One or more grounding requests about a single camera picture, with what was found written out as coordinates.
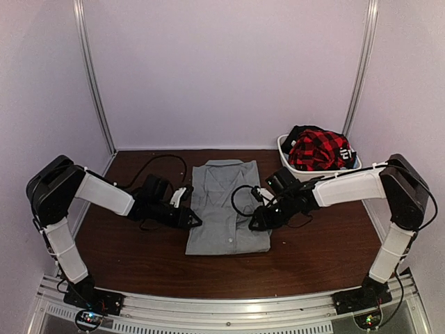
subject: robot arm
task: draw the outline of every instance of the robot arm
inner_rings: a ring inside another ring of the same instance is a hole
[[[69,283],[66,303],[87,308],[101,301],[110,314],[118,314],[120,307],[117,305],[122,305],[122,295],[104,295],[94,288],[94,280],[68,227],[68,209],[73,199],[86,200],[132,221],[148,218],[183,229],[201,225],[195,213],[180,204],[193,188],[185,186],[176,190],[171,201],[166,202],[163,198],[168,185],[169,181],[162,177],[148,175],[142,187],[127,193],[87,168],[74,165],[65,156],[54,159],[28,183],[26,194],[34,221]]]
[[[253,188],[252,194],[264,205],[255,209],[251,230],[279,228],[294,214],[307,214],[341,202],[386,198],[392,223],[370,271],[360,288],[338,292],[333,299],[337,314],[373,308],[391,300],[387,281],[419,231],[428,201],[428,186],[403,156],[394,154],[371,168],[304,183],[282,168],[266,181],[278,196],[265,196],[265,189]]]

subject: white wall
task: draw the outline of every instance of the white wall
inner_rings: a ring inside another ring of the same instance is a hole
[[[295,124],[341,131],[367,3],[85,1],[116,146],[275,148]]]
[[[42,275],[54,270],[31,222],[27,182],[59,154],[102,172],[108,153],[71,0],[3,1],[0,50],[0,333],[13,334],[23,333]]]
[[[369,164],[399,152],[430,185],[440,215],[414,243],[411,266],[434,333],[445,308],[445,3],[381,1],[377,34],[350,140]],[[428,217],[432,214],[430,202]],[[372,207],[384,229],[385,202]]]

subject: laundry basket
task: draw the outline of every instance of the laundry basket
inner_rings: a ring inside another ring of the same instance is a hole
[[[288,134],[283,134],[282,136],[278,137],[277,139],[277,144],[278,144],[278,151],[280,152],[280,159],[281,159],[281,163],[283,164],[284,167],[286,167],[287,169],[289,169],[291,171],[291,173],[293,174],[293,176],[295,176],[297,179],[299,179],[301,182],[303,181],[307,181],[310,180],[313,177],[318,177],[318,176],[333,176],[335,173],[344,173],[349,171],[350,169],[341,169],[341,170],[318,170],[316,172],[305,172],[303,170],[296,170],[294,167],[292,167],[291,165],[289,165],[289,163],[287,162],[286,157],[284,156],[284,153],[281,149],[281,145],[283,144],[283,142],[286,140]],[[358,162],[358,167],[355,169],[360,169],[362,167],[362,162],[360,161],[358,155],[357,155],[357,162]]]

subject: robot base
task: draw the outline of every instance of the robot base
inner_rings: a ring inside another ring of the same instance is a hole
[[[378,294],[375,293],[375,290],[365,287],[335,293],[332,298],[334,299],[337,314],[342,315],[368,308],[376,308],[381,304],[392,301],[392,296],[388,292],[388,284],[384,286],[385,289]]]
[[[120,310],[122,309],[122,304],[124,302],[124,296],[122,294],[99,289],[94,289],[93,292],[95,295],[95,299],[98,302],[92,307],[88,307],[86,302],[81,299],[73,289],[67,290],[67,293],[63,298],[63,302],[66,304],[74,305],[78,308],[89,309],[94,313],[100,315],[120,315]]]

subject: red plaid shirt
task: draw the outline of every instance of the red plaid shirt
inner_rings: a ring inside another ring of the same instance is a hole
[[[298,170],[338,170],[352,168],[355,153],[348,139],[324,130],[305,130],[289,153],[289,163]]]

